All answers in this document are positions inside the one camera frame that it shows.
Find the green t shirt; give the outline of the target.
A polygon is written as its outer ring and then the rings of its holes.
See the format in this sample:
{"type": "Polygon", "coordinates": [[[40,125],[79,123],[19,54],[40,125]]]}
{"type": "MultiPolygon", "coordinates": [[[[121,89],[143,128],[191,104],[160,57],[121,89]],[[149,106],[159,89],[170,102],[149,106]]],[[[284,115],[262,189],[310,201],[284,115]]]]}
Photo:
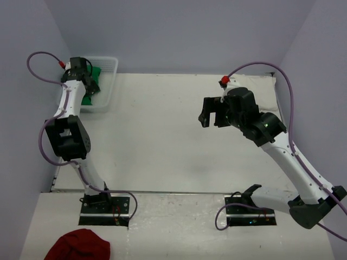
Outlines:
{"type": "Polygon", "coordinates": [[[101,68],[88,65],[87,71],[87,75],[82,80],[86,87],[86,93],[81,103],[83,106],[91,106],[92,96],[100,92],[99,76],[101,74],[101,68]]]}

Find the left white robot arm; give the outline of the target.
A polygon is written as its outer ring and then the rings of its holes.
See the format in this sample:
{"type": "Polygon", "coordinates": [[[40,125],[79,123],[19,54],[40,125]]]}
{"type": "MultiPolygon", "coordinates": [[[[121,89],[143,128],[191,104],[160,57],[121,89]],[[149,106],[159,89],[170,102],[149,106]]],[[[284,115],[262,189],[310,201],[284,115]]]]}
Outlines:
{"type": "Polygon", "coordinates": [[[63,92],[59,108],[53,118],[45,122],[44,130],[53,152],[62,159],[61,165],[71,165],[79,175],[85,189],[83,205],[106,213],[112,208],[113,200],[88,156],[91,140],[79,118],[83,97],[99,89],[92,71],[88,59],[70,59],[61,78],[63,92]]]}

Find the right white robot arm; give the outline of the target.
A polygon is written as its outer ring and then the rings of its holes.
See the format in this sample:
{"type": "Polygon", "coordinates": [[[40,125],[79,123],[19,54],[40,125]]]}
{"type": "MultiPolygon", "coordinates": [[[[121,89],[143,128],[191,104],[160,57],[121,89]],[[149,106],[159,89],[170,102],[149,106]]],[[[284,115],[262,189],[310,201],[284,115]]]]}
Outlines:
{"type": "Polygon", "coordinates": [[[301,227],[311,229],[346,197],[342,186],[333,186],[314,167],[292,151],[285,125],[273,113],[261,112],[253,92],[245,87],[227,89],[222,97],[206,97],[198,117],[202,127],[209,127],[215,113],[217,127],[233,126],[243,136],[267,153],[294,185],[295,192],[272,190],[253,185],[241,193],[236,203],[246,212],[276,210],[288,213],[301,227]]]}

